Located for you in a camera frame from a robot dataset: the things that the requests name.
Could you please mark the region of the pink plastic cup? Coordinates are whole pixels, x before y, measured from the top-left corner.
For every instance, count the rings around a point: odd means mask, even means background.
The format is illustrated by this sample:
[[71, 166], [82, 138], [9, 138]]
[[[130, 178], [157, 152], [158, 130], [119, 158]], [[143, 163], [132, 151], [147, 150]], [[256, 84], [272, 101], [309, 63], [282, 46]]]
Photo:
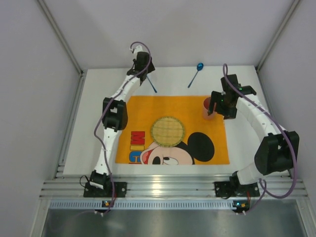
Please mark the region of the pink plastic cup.
[[212, 114], [208, 114], [208, 109], [209, 109], [209, 104], [211, 101], [211, 97], [207, 97], [205, 98], [205, 100], [203, 101], [203, 107], [202, 107], [202, 116], [205, 120], [212, 120], [215, 117], [215, 112], [213, 112]]

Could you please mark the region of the blue metallic spoon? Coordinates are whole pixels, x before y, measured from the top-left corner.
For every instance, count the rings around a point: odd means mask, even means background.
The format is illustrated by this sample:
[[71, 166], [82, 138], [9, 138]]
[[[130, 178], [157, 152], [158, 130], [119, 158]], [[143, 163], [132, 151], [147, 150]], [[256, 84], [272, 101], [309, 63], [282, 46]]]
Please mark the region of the blue metallic spoon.
[[194, 82], [196, 76], [197, 76], [198, 73], [203, 69], [203, 67], [204, 67], [204, 64], [203, 64], [202, 62], [199, 62], [199, 63], [197, 64], [197, 66], [196, 66], [196, 70], [197, 70], [197, 71], [196, 71], [195, 75], [193, 76], [192, 80], [190, 81], [190, 83], [188, 84], [187, 88], [190, 88], [190, 87], [191, 87], [191, 85], [192, 85], [192, 83]]

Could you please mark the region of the orange cartoon mouse placemat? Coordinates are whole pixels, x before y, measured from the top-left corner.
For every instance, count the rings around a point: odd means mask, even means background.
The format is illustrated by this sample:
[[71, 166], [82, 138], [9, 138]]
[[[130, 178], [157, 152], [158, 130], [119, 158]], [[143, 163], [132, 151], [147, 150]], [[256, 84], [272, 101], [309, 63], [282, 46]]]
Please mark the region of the orange cartoon mouse placemat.
[[[127, 102], [128, 123], [119, 142], [115, 162], [141, 165], [229, 164], [224, 120], [202, 116], [206, 96], [132, 96]], [[175, 147], [161, 147], [150, 134], [161, 117], [175, 117], [185, 136]]]

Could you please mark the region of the yellow woven round plate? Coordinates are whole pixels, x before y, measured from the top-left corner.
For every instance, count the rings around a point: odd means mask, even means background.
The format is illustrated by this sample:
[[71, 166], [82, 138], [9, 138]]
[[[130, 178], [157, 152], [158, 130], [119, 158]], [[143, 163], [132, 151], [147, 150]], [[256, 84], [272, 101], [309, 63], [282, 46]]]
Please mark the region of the yellow woven round plate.
[[153, 141], [161, 147], [175, 147], [185, 136], [184, 125], [175, 117], [158, 118], [150, 130]]

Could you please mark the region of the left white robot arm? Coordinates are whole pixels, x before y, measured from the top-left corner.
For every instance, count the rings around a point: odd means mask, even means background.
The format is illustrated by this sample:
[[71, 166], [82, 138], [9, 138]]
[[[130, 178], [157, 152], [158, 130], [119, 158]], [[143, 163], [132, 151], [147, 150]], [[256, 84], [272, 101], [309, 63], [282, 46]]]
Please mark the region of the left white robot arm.
[[103, 138], [94, 131], [94, 136], [101, 142], [101, 154], [90, 176], [91, 186], [107, 192], [112, 189], [113, 177], [109, 161], [115, 158], [119, 137], [128, 123], [127, 102], [142, 85], [147, 74], [154, 70], [150, 53], [137, 52], [133, 66], [127, 71], [122, 85], [113, 96], [104, 98], [102, 115], [96, 125], [103, 125]]

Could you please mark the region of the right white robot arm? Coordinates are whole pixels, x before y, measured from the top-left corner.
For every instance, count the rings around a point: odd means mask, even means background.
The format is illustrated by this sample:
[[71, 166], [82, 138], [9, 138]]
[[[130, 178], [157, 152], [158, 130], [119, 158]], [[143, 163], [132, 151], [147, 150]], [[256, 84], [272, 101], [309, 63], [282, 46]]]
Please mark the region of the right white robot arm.
[[217, 113], [224, 119], [235, 119], [242, 114], [256, 132], [260, 145], [254, 161], [236, 171], [230, 182], [235, 187], [256, 183], [259, 179], [275, 172], [294, 168], [297, 160], [299, 135], [286, 131], [263, 108], [256, 91], [250, 86], [241, 86], [237, 76], [221, 78], [222, 92], [212, 91], [208, 115]]

